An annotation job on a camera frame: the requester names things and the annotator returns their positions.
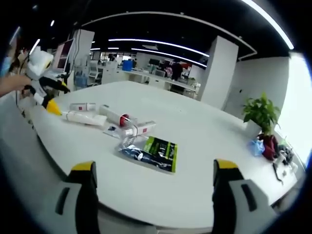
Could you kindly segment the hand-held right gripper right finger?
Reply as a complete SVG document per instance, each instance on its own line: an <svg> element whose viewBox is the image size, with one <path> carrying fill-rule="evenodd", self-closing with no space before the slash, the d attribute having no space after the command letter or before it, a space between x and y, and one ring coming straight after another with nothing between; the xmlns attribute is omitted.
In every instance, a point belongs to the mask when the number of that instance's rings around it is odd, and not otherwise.
<svg viewBox="0 0 312 234"><path fill-rule="evenodd" d="M267 195L238 166L214 160L214 234L260 234L277 218Z"/></svg>

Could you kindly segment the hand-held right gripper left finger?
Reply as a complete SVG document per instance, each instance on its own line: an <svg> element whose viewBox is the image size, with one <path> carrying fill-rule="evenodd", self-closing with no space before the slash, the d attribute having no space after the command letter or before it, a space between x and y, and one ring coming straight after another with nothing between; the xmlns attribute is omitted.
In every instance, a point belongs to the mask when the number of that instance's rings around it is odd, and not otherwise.
<svg viewBox="0 0 312 234"><path fill-rule="evenodd" d="M45 234L98 234L97 171L94 161L75 165L47 195L39 213Z"/></svg>

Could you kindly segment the person's left hand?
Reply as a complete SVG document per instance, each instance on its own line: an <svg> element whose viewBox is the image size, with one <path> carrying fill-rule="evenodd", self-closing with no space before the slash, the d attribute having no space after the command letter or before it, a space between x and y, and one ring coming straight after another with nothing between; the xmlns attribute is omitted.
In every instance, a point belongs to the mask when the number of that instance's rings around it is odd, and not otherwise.
<svg viewBox="0 0 312 234"><path fill-rule="evenodd" d="M26 85L31 85L31 79L24 75L13 75L0 79L0 97L17 90L22 90Z"/></svg>

